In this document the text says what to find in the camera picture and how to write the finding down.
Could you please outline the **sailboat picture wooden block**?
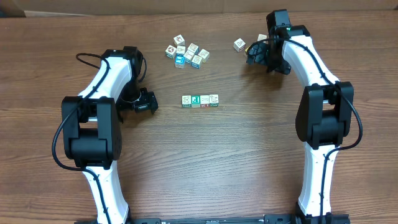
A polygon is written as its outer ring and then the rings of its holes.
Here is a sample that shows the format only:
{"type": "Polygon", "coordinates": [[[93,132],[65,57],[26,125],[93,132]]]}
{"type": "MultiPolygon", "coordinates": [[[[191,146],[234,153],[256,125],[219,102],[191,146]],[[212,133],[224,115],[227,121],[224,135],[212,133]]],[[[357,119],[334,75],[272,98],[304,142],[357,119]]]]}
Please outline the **sailboat picture wooden block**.
{"type": "Polygon", "coordinates": [[[182,96],[182,107],[190,108],[192,106],[192,96],[191,95],[183,95],[182,96]]]}

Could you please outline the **blue letter wooden block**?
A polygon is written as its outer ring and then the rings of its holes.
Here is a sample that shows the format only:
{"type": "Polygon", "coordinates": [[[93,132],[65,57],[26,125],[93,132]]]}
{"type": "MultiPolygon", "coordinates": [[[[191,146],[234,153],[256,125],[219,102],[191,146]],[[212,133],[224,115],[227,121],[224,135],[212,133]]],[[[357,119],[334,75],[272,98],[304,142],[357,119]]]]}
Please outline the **blue letter wooden block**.
{"type": "Polygon", "coordinates": [[[177,55],[175,57],[175,67],[176,68],[184,68],[185,67],[185,57],[177,55]]]}

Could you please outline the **green letter wooden block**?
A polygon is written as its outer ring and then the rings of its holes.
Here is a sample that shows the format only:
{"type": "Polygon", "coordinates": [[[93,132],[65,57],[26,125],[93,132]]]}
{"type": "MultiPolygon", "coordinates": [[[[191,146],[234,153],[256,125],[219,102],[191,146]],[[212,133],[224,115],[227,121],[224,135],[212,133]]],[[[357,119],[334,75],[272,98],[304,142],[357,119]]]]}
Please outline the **green letter wooden block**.
{"type": "Polygon", "coordinates": [[[199,108],[201,105],[200,95],[192,95],[191,96],[191,105],[192,108],[199,108]]]}

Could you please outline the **green B wooden block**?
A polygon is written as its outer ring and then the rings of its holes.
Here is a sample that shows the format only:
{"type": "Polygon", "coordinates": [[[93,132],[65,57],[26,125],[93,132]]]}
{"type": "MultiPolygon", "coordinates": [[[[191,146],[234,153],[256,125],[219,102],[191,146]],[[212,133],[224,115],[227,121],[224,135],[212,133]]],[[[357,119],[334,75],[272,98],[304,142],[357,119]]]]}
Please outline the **green B wooden block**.
{"type": "Polygon", "coordinates": [[[219,95],[214,94],[214,95],[209,95],[209,105],[212,107],[216,107],[219,105],[219,95]]]}

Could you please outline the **red letter wooden block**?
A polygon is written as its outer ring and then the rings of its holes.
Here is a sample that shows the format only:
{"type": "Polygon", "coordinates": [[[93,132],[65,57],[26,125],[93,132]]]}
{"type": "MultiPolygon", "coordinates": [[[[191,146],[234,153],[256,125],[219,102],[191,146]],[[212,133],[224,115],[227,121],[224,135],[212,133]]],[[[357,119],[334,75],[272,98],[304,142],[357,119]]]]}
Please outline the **red letter wooden block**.
{"type": "Polygon", "coordinates": [[[210,105],[210,96],[209,95],[200,95],[200,107],[209,107],[210,105]]]}

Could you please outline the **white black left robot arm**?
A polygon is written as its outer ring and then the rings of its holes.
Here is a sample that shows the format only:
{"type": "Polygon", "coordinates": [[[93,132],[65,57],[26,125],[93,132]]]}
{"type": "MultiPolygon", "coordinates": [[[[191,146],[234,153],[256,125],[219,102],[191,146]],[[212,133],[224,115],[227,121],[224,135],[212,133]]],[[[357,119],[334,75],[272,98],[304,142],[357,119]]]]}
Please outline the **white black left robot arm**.
{"type": "Polygon", "coordinates": [[[93,223],[132,223],[118,175],[122,150],[121,112],[155,113],[153,92],[139,87],[147,62],[137,47],[106,50],[92,82],[77,96],[62,101],[62,122],[54,140],[63,137],[65,155],[73,160],[72,171],[82,172],[95,200],[93,223]]]}

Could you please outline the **teal trim white block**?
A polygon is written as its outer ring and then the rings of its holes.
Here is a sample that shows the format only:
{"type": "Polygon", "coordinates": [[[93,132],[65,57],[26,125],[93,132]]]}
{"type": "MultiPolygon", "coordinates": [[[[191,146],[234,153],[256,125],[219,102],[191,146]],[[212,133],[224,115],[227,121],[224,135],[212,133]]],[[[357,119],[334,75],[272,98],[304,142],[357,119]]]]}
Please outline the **teal trim white block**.
{"type": "Polygon", "coordinates": [[[264,35],[264,34],[259,34],[257,39],[258,40],[264,40],[264,39],[267,39],[267,36],[264,35]]]}

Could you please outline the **red trim white block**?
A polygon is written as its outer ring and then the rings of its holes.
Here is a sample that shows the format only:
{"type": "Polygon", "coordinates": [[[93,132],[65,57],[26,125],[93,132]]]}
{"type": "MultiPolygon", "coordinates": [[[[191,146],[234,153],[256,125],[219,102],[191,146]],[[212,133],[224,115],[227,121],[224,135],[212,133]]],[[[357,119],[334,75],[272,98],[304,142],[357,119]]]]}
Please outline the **red trim white block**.
{"type": "Polygon", "coordinates": [[[243,39],[239,38],[234,41],[233,47],[235,51],[240,52],[245,49],[246,43],[243,41],[243,39]]]}

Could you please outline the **brown circle picture block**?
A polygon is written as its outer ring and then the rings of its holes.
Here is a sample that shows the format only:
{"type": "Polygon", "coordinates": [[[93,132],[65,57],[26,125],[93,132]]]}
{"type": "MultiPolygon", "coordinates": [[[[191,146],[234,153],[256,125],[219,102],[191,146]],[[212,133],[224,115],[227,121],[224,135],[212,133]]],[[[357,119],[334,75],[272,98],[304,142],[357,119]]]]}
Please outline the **brown circle picture block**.
{"type": "Polygon", "coordinates": [[[165,50],[165,54],[166,54],[166,56],[168,56],[169,58],[174,59],[175,56],[177,55],[177,48],[174,47],[174,46],[172,46],[172,45],[169,45],[169,46],[166,48],[166,50],[165,50]]]}

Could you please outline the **turtle picture wooden block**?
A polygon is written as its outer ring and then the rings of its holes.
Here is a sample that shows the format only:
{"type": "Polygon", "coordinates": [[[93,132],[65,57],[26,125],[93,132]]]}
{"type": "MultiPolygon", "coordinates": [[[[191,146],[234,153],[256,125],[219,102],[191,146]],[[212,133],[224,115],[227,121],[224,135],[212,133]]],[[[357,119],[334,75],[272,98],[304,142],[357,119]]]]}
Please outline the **turtle picture wooden block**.
{"type": "Polygon", "coordinates": [[[205,49],[201,49],[198,55],[202,58],[203,63],[206,63],[210,57],[210,53],[205,49]]]}

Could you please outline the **pretzel picture wooden block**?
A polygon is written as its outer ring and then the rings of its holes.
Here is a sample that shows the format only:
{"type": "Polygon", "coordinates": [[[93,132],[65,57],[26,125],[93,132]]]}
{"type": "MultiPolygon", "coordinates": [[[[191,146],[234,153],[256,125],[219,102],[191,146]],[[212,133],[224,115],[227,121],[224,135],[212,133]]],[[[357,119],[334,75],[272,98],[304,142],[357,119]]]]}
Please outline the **pretzel picture wooden block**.
{"type": "Polygon", "coordinates": [[[191,65],[192,65],[192,67],[199,69],[201,67],[202,61],[203,61],[203,58],[201,56],[194,55],[191,60],[191,65]]]}

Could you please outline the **red picture far-left block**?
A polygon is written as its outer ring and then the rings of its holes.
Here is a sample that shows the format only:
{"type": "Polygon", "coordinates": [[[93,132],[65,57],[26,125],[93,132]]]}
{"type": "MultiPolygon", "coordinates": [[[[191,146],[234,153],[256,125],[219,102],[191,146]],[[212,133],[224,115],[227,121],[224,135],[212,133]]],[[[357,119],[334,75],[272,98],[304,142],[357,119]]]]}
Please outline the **red picture far-left block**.
{"type": "Polygon", "coordinates": [[[174,37],[174,44],[176,46],[185,46],[185,39],[181,34],[174,37]]]}

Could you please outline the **top row picture block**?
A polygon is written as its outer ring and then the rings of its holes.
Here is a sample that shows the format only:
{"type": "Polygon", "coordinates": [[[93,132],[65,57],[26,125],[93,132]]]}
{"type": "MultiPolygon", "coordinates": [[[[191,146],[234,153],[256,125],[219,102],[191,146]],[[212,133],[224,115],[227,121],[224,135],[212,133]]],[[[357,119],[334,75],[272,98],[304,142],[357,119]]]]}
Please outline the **top row picture block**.
{"type": "Polygon", "coordinates": [[[194,43],[191,43],[191,44],[188,46],[187,50],[193,52],[194,54],[197,54],[197,53],[199,53],[199,46],[197,46],[197,45],[194,44],[194,43]]]}

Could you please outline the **cardboard sheet at back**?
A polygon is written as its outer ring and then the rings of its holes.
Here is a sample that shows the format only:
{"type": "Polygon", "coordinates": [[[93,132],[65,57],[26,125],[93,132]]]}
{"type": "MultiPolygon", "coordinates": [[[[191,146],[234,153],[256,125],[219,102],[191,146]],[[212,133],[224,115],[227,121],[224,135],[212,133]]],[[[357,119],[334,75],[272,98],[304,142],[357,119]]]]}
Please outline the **cardboard sheet at back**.
{"type": "Polygon", "coordinates": [[[133,14],[212,14],[288,11],[371,11],[397,9],[397,0],[1,0],[11,17],[133,14]]]}

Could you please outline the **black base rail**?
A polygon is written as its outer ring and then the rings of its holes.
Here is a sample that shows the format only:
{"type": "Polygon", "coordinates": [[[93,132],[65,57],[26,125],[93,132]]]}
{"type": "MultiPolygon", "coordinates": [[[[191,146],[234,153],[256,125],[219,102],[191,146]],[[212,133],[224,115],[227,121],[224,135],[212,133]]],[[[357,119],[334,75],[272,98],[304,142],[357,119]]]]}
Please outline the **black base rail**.
{"type": "Polygon", "coordinates": [[[302,220],[295,215],[264,215],[263,217],[240,218],[207,218],[207,219],[173,219],[161,220],[159,218],[127,219],[127,224],[300,224],[318,223],[317,218],[302,220]]]}

